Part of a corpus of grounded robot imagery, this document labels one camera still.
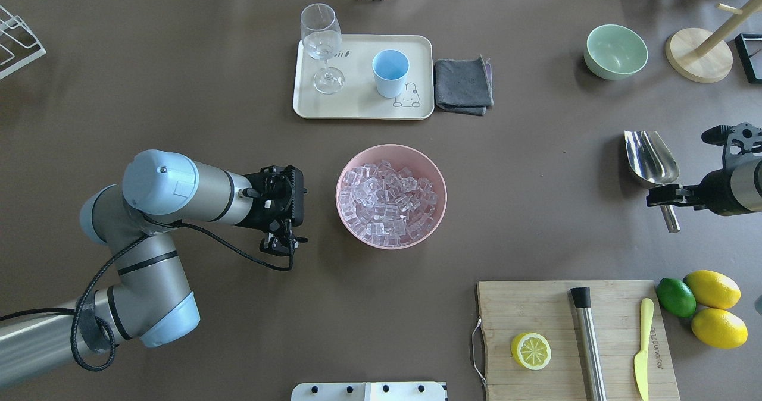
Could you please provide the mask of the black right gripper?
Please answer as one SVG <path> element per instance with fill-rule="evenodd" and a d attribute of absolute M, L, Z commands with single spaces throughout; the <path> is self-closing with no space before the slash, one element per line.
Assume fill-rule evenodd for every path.
<path fill-rule="evenodd" d="M 748 123 L 718 125 L 703 132 L 701 138 L 704 143 L 723 146 L 721 170 L 711 171 L 697 185 L 653 187 L 646 196 L 646 205 L 709 209 L 721 216 L 759 213 L 760 128 Z"/>

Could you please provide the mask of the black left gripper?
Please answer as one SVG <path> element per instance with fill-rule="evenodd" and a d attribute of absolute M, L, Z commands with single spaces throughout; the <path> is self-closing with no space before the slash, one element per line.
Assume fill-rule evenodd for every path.
<path fill-rule="evenodd" d="M 303 223 L 303 197 L 307 190 L 302 171 L 291 165 L 267 166 L 244 177 L 255 192 L 244 227 L 265 232 L 260 252 L 293 255 L 301 243 L 308 243 L 306 237 L 293 232 L 294 227 Z"/>

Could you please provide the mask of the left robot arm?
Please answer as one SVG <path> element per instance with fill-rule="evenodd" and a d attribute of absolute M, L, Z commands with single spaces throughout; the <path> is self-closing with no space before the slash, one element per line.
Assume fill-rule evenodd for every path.
<path fill-rule="evenodd" d="M 149 149 L 81 208 L 80 226 L 111 257 L 84 292 L 58 307 L 2 317 L 2 387 L 71 361 L 99 372 L 117 346 L 173 342 L 198 326 L 198 305 L 171 237 L 177 228 L 205 234 L 251 262 L 293 268 L 294 233 L 307 189 L 293 165 L 238 175 L 174 152 Z"/>

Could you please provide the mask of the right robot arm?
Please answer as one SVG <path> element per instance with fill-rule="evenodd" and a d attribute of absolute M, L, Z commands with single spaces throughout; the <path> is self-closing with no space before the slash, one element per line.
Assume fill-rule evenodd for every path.
<path fill-rule="evenodd" d="M 646 196 L 646 205 L 708 209 L 721 216 L 759 213 L 760 128 L 748 123 L 718 125 L 703 132 L 701 138 L 704 143 L 723 146 L 721 170 L 711 171 L 697 185 L 653 187 Z"/>

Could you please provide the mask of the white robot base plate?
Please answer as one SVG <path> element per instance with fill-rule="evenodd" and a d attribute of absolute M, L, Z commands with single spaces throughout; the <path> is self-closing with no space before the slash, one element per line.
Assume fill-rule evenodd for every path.
<path fill-rule="evenodd" d="M 445 383 L 435 381 L 381 381 L 302 383 L 291 400 L 447 400 Z"/>

